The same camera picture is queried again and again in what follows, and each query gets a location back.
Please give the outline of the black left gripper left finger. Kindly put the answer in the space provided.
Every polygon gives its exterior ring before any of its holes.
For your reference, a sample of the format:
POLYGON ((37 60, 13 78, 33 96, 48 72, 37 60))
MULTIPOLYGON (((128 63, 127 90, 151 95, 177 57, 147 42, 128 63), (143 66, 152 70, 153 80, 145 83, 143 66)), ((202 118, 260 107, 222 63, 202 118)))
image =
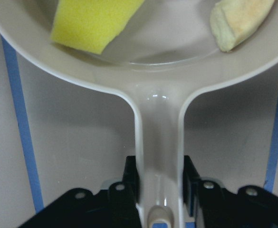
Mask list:
POLYGON ((24 222, 22 228, 139 228, 136 207, 139 176, 135 156, 128 156, 121 181, 93 194, 74 188, 24 222))

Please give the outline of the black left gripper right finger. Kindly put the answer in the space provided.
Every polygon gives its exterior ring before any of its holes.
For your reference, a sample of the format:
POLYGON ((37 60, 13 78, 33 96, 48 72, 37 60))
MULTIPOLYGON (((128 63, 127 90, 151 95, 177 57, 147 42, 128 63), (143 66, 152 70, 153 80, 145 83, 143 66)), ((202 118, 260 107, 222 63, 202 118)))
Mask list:
POLYGON ((278 228, 278 196, 254 185, 232 193, 202 179, 191 158, 184 157, 183 201, 197 228, 278 228))

